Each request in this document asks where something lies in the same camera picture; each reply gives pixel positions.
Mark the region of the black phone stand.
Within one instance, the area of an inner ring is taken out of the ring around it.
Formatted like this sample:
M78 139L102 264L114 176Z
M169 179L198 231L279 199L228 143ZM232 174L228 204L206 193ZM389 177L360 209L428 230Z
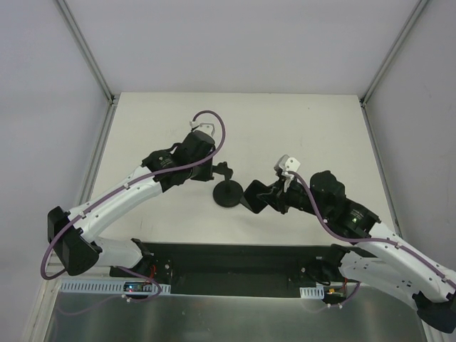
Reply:
M212 173L224 176L224 179L213 189L212 197L215 203L223 208L233 208L240 204L244 190L238 182L232 179L234 171L227 162L214 165Z

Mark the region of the black smartphone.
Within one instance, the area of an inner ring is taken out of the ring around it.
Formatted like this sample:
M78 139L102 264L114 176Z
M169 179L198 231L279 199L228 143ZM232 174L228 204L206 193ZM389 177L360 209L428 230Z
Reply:
M265 185L259 180L253 180L245 189L240 203L254 214L259 214L263 209L271 205L273 187Z

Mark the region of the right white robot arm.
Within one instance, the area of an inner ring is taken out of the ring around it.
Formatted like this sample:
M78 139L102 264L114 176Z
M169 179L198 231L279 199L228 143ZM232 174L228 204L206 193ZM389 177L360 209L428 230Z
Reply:
M354 251L321 262L329 281L340 277L377 288L414 309L427 325L455 332L455 271L448 269L390 230L377 214L349 199L343 183L330 171L306 182L295 171L278 170L278 180L262 198L285 214L294 208L313 214L333 238L374 256L367 261Z

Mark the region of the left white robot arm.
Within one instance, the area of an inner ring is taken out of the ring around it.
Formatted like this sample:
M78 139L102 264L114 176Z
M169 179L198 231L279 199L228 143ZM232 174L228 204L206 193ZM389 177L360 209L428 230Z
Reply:
M150 259L140 240L119 241L101 237L114 221L141 204L186 180L208 181L213 134L205 123L193 129L181 143L152 152L122 182L99 197L64 211L47 215L48 241L64 270L80 275L93 266L122 266L133 276L145 276Z

